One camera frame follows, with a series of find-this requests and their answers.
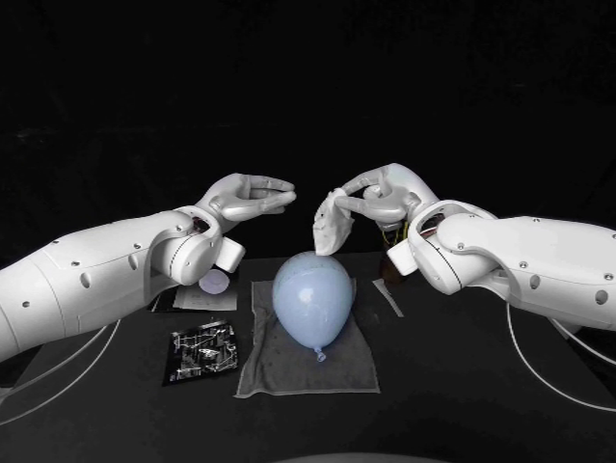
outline black table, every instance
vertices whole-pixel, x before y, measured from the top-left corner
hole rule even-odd
[[[559,397],[522,365],[505,305],[480,288],[441,295],[412,275],[392,289],[398,318],[371,280],[379,254],[336,256],[358,278],[355,316],[372,351],[381,394],[238,399],[239,371],[160,387],[169,333],[211,313],[138,311],[123,319],[97,366],[37,412],[0,427],[0,461],[270,462],[375,451],[447,461],[616,461],[616,414]],[[283,259],[244,260],[238,310],[225,313],[242,361],[251,350],[249,281],[271,280]],[[616,406],[548,320],[513,310],[528,361],[572,395]],[[92,334],[49,343],[20,381],[58,363]],[[13,396],[0,420],[78,375],[102,340],[55,375]]]

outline cable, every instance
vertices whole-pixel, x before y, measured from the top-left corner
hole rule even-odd
[[[613,359],[608,359],[603,354],[600,354],[570,332],[568,330],[559,325],[559,322],[551,318],[551,320],[554,321],[555,325],[558,326],[558,328],[561,329],[561,331],[578,342],[578,344],[581,344],[581,346],[585,348],[585,350],[597,355],[601,360],[604,360],[608,364],[614,365],[616,366],[616,361]]]
[[[110,334],[108,341],[105,342],[105,345],[102,346],[101,351],[98,352],[98,355],[92,362],[89,363],[89,366],[85,368],[85,371],[78,375],[78,377],[71,381],[71,383],[66,385],[66,387],[48,399],[45,400],[39,405],[36,405],[32,409],[29,409],[26,412],[20,413],[14,417],[9,418],[7,420],[3,420],[0,422],[0,426],[3,424],[9,424],[14,420],[19,420],[22,417],[26,417],[32,412],[35,412],[39,408],[42,408],[45,405],[48,405],[69,389],[71,386],[79,381],[79,379],[85,376],[85,373],[92,369],[92,366],[95,365],[98,358],[101,357],[102,353],[105,352],[105,348],[108,347],[110,342],[112,341],[112,337],[115,336],[115,331],[117,327],[120,326],[120,320],[117,320],[115,327],[112,328],[112,333]]]
[[[519,353],[519,359],[525,363],[526,368],[532,372],[532,374],[536,376],[536,379],[557,392],[562,397],[568,398],[571,401],[578,403],[580,405],[585,405],[590,408],[597,408],[597,410],[603,410],[604,412],[613,412],[616,413],[616,408],[608,408],[608,407],[601,407],[600,405],[594,405],[588,402],[584,402],[583,400],[578,400],[574,398],[571,395],[564,393],[539,375],[539,373],[533,370],[532,366],[529,365],[528,361],[525,360],[525,357],[522,356],[522,352],[519,351],[519,344],[516,343],[516,335],[513,334],[513,325],[512,325],[512,311],[509,308],[509,303],[506,303],[506,321],[509,324],[509,334],[512,335],[512,341],[513,341],[513,347],[516,348],[516,352]]]
[[[48,371],[39,374],[33,379],[30,379],[26,383],[22,383],[16,388],[13,388],[10,391],[6,393],[0,394],[0,400],[13,394],[19,393],[25,388],[27,388],[36,381],[43,379],[49,374],[55,373],[58,369],[61,369],[82,353],[82,351],[92,345],[92,342],[97,340],[97,338],[101,336],[102,332],[105,331],[105,328],[110,325],[105,325],[99,330],[98,333],[92,336],[92,338],[88,340],[85,345],[71,354],[71,356],[58,364],[55,365]]]

